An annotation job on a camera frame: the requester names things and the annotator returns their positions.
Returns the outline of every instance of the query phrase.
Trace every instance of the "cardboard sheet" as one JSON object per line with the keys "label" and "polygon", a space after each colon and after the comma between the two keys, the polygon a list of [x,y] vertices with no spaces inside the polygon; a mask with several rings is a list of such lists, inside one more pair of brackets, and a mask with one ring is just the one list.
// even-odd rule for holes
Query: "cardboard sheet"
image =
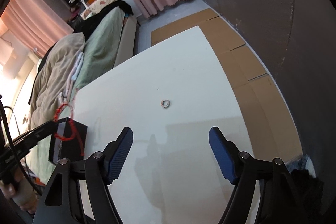
{"label": "cardboard sheet", "polygon": [[255,157],[287,162],[302,154],[293,119],[272,78],[245,41],[214,11],[206,9],[154,30],[152,46],[199,26],[235,93]]}

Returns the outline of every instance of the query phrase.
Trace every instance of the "red string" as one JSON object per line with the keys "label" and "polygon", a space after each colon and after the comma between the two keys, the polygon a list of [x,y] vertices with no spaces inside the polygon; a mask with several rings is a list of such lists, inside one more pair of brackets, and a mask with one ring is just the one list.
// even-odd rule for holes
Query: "red string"
{"label": "red string", "polygon": [[54,115],[54,122],[56,122],[58,120],[58,115],[62,112],[63,108],[66,107],[66,106],[69,106],[71,108],[71,114],[70,114],[70,120],[69,120],[69,125],[70,125],[71,132],[72,132],[71,136],[66,138],[64,136],[60,136],[57,133],[55,133],[54,137],[57,138],[57,139],[60,139],[63,142],[71,141],[75,137],[77,137],[78,143],[79,143],[79,146],[80,146],[80,149],[81,149],[81,156],[84,156],[83,141],[82,141],[81,135],[79,134],[79,132],[78,132],[76,126],[75,126],[75,122],[73,120],[73,107],[69,104],[62,104],[58,109],[56,109],[56,112],[55,112],[55,115]]}

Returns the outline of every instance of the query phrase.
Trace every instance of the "metal screw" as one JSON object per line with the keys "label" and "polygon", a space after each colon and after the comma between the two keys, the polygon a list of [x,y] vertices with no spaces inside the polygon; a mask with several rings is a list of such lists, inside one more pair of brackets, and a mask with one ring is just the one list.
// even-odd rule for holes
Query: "metal screw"
{"label": "metal screw", "polygon": [[169,100],[162,100],[161,101],[161,106],[163,108],[168,108],[170,106],[170,101]]}
{"label": "metal screw", "polygon": [[95,158],[95,159],[99,159],[99,158],[101,158],[103,156],[103,153],[102,152],[95,152],[94,154],[93,154],[93,157]]}
{"label": "metal screw", "polygon": [[66,164],[67,162],[68,162],[68,159],[61,159],[61,160],[59,161],[60,165],[64,165],[64,164]]}
{"label": "metal screw", "polygon": [[247,159],[247,158],[250,156],[250,154],[247,153],[247,152],[240,152],[239,155],[240,155],[243,159]]}
{"label": "metal screw", "polygon": [[284,163],[284,162],[282,161],[282,159],[280,159],[280,158],[275,158],[275,159],[274,159],[274,162],[275,162],[276,164],[278,164],[278,165],[281,165],[281,164]]}

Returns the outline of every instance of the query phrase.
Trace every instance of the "white tabletop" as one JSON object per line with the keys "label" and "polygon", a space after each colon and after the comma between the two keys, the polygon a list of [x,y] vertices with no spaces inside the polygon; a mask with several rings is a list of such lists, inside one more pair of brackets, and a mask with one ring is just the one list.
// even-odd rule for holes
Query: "white tabletop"
{"label": "white tabletop", "polygon": [[[169,108],[161,107],[163,99]],[[80,90],[75,120],[88,126],[85,157],[102,151],[124,127],[133,130],[133,146],[109,188],[124,224],[218,223],[233,186],[210,148],[211,127],[253,155],[230,83],[198,26]],[[81,186],[85,212],[93,217]],[[257,186],[247,223],[254,222],[258,198]]]}

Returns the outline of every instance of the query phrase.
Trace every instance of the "metal ring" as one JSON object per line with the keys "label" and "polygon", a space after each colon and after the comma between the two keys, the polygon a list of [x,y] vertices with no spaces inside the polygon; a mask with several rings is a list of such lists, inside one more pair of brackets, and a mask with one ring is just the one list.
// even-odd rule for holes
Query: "metal ring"
{"label": "metal ring", "polygon": [[162,100],[161,101],[161,106],[163,108],[168,108],[170,106],[170,101],[169,100]]}

